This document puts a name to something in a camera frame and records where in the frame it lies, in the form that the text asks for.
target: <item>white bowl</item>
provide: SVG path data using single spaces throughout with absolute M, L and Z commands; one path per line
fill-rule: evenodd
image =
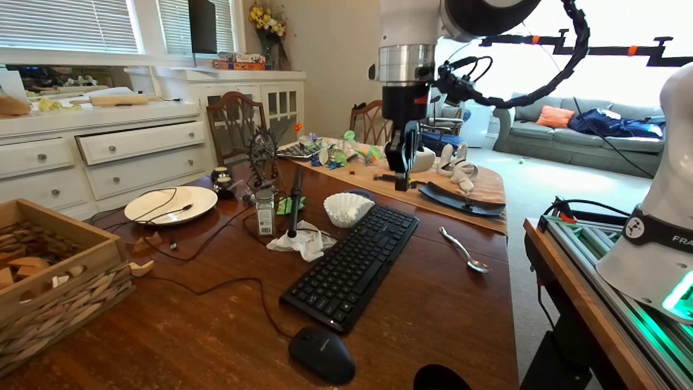
M 336 227 L 353 227 L 373 208 L 373 199 L 358 193 L 336 193 L 323 205 Z

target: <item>computer mouse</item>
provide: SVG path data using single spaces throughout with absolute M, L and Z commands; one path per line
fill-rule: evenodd
M 304 328 L 295 333 L 287 343 L 287 355 L 298 365 L 334 386 L 349 383 L 354 374 L 353 360 L 341 337 L 320 328 Z

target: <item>orange pillow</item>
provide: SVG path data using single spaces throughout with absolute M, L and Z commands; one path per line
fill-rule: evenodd
M 548 127 L 568 127 L 568 122 L 572 118 L 572 114 L 573 110 L 568 110 L 568 109 L 541 105 L 541 114 L 537 124 Z

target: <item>drawer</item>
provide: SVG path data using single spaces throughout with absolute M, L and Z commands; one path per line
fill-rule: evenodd
M 168 153 L 152 153 L 123 163 L 88 166 L 86 175 L 96 199 L 138 191 L 157 182 L 202 174 L 205 166 L 204 147 L 187 147 Z
M 0 144 L 0 180 L 72 165 L 73 155 L 66 139 Z
M 88 185 L 79 169 L 59 169 L 40 175 L 0 180 L 0 202 L 20 198 L 55 211 L 90 202 Z
M 199 143 L 204 143 L 202 122 L 78 137 L 86 165 L 102 165 Z

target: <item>yellow flowers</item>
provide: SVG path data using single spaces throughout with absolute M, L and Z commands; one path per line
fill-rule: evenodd
M 257 35 L 265 35 L 266 39 L 279 42 L 286 35 L 286 24 L 266 5 L 259 5 L 259 3 L 251 5 L 249 18 Z

